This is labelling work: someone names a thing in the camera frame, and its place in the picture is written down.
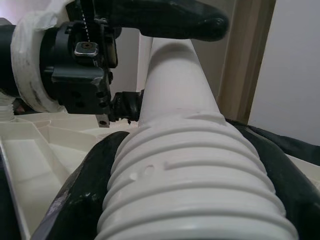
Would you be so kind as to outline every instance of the wooden door frame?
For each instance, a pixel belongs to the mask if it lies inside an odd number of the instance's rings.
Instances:
[[[276,0],[236,0],[217,103],[248,123]]]

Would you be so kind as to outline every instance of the black fabric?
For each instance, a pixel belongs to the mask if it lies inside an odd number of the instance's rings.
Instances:
[[[300,240],[319,240],[319,191],[276,144],[249,127],[235,127],[256,148],[276,195],[284,204],[286,217],[296,227]]]
[[[234,126],[243,126],[243,127],[246,126],[236,121],[232,121],[228,119],[227,121]],[[304,160],[311,164],[320,166],[320,146],[312,145],[291,137],[280,136],[254,126],[247,126],[247,127],[250,128],[253,132],[272,141],[279,148],[281,148],[281,150],[284,151],[286,154],[296,157],[298,159]]]

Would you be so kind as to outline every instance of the white corrugated hose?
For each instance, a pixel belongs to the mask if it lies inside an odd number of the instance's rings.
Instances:
[[[190,40],[155,38],[139,128],[95,240],[296,240],[256,149],[220,114]]]

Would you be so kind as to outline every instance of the white plastic base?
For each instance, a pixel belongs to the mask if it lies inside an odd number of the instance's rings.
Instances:
[[[23,239],[30,239],[69,175],[91,148],[126,120],[99,128],[94,115],[38,113],[0,123],[0,146]]]

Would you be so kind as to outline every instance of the white wall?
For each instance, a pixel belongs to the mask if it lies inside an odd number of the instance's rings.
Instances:
[[[30,11],[50,9],[60,13],[63,6],[69,2],[72,0],[0,0],[0,18],[6,18],[16,25],[20,18]]]
[[[110,85],[111,95],[116,92],[135,92],[137,88],[139,30],[123,28],[116,40],[118,66],[111,69],[113,81]]]
[[[249,124],[320,145],[320,1],[277,0]]]

